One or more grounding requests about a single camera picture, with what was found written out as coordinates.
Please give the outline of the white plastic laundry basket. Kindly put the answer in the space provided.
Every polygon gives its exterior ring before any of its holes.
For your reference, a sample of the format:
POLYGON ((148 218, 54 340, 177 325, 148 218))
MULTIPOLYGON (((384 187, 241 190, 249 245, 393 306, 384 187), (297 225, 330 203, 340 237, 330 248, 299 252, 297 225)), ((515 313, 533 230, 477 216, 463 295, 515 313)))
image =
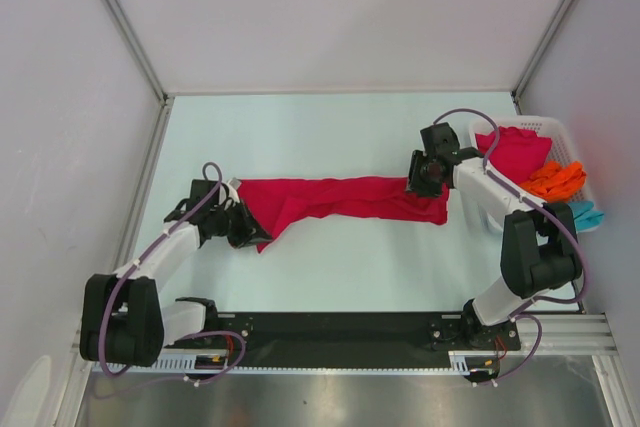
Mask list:
MULTIPOLYGON (((578 153, 573 141, 561 122, 556 119, 540 116, 511 116, 496 117, 494 120, 499 127, 516 127, 519 129, 532 130, 538 134, 538 136, 550 138, 552 144, 546 158, 547 161, 556 161, 563 167, 567 167, 570 161, 578 161, 578 153)), ((491 130, 491 124, 484 119, 471 122, 468 127, 468 132, 472 146, 477 147, 476 135, 487 135, 491 130)), ((569 200, 573 203, 586 202, 587 204, 584 204, 585 206, 592 205, 592 209, 587 212, 598 211, 594 194, 588 182, 585 182, 583 187, 572 194, 569 200)), ((496 235, 502 232, 502 226, 500 226, 498 221, 490 214, 483 210, 482 207, 479 207, 479 212, 489 232, 496 235)), ((578 224, 576 225, 579 232, 590 232, 595 230, 598 224, 587 223, 583 224, 584 227, 578 226, 578 224)))

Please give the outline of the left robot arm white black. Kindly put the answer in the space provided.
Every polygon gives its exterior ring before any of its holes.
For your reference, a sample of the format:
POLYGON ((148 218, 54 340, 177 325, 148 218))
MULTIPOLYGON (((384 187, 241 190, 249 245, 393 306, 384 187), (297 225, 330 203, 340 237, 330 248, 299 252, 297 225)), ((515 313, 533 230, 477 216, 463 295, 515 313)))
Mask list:
POLYGON ((195 179, 188 197, 164 218, 159 236, 111 274, 85 284, 79 352, 104 368, 150 367, 161 350, 181 340, 207 347, 221 334, 214 301, 179 297, 162 304, 160 293, 207 241, 224 237, 234 248, 271 241, 248 204, 241 182, 195 179))

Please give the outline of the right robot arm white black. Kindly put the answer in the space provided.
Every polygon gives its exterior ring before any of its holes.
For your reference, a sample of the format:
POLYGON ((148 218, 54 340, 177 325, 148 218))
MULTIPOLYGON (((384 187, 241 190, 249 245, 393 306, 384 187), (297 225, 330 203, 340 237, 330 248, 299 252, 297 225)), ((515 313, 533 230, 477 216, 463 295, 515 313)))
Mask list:
POLYGON ((577 302, 548 293, 576 280, 586 280, 571 208, 549 203, 516 186, 490 162, 489 152, 462 148, 446 122, 420 131, 423 148, 412 153, 407 191, 440 198, 453 189, 475 201, 502 229, 500 276, 461 313, 461 335, 473 348, 484 348, 498 329, 542 300, 577 302))

